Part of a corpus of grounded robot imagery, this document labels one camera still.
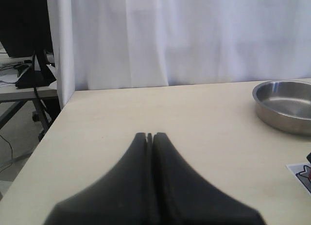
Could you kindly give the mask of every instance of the black monitor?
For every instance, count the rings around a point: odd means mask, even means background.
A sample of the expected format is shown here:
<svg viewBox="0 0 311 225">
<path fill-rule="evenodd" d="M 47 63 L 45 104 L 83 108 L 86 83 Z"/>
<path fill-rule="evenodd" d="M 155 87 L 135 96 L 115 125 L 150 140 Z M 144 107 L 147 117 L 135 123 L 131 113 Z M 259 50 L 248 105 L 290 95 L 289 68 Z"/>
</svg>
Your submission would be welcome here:
<svg viewBox="0 0 311 225">
<path fill-rule="evenodd" d="M 9 57 L 52 52 L 47 0 L 0 0 L 0 42 Z"/>
</svg>

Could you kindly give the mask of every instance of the table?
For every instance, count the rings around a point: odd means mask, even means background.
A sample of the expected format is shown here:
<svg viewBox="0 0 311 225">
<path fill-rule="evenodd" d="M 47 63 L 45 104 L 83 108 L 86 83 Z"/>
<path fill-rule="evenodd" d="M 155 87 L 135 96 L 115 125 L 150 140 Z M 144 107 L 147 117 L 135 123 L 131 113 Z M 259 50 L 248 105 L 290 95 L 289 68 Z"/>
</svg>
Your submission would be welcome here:
<svg viewBox="0 0 311 225">
<path fill-rule="evenodd" d="M 49 89 L 48 87 L 38 87 L 38 95 L 41 99 L 57 98 L 57 91 Z M 35 109 L 38 113 L 40 122 L 45 132 L 49 129 L 48 120 L 41 108 L 38 99 L 35 96 L 33 88 L 17 89 L 16 86 L 0 87 L 0 103 L 15 102 L 7 111 L 0 116 L 0 129 L 24 106 L 27 101 L 33 101 Z M 18 156 L 14 159 L 0 163 L 0 167 L 25 159 L 31 155 L 32 151 L 28 151 L 24 155 Z"/>
<path fill-rule="evenodd" d="M 306 162 L 311 139 L 257 118 L 258 83 L 75 92 L 0 202 L 0 224 L 42 224 L 112 168 L 136 132 L 166 132 L 199 174 L 267 224 L 309 225 L 311 198 L 285 164 Z"/>
</svg>

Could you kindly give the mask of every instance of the card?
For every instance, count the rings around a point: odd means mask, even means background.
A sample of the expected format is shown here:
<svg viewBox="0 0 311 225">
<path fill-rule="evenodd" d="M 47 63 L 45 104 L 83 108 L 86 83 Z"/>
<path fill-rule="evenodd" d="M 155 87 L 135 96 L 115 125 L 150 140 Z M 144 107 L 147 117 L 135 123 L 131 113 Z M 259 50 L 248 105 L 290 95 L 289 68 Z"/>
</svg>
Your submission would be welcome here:
<svg viewBox="0 0 311 225">
<path fill-rule="evenodd" d="M 305 188 L 309 195 L 311 195 L 311 180 L 309 178 L 311 171 L 310 163 L 295 163 L 288 164 L 286 167 L 295 176 L 296 180 Z"/>
</svg>

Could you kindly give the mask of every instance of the stainless steel bowl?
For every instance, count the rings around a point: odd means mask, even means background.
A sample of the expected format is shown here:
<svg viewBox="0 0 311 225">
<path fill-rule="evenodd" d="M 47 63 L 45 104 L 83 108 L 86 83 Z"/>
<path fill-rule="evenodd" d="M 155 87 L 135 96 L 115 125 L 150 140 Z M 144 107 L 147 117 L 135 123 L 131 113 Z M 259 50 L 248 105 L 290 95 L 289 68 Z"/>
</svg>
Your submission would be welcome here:
<svg viewBox="0 0 311 225">
<path fill-rule="evenodd" d="M 311 135 L 311 84 L 271 81 L 253 90 L 258 117 L 282 131 Z"/>
</svg>

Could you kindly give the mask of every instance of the curtain fold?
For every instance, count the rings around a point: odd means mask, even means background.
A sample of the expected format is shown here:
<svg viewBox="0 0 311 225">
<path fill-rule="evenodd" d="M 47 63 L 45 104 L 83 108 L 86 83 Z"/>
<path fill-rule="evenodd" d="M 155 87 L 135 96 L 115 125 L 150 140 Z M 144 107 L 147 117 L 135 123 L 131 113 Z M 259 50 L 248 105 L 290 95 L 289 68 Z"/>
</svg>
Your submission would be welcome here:
<svg viewBox="0 0 311 225">
<path fill-rule="evenodd" d="M 311 0 L 48 0 L 74 90 L 311 76 Z"/>
</svg>

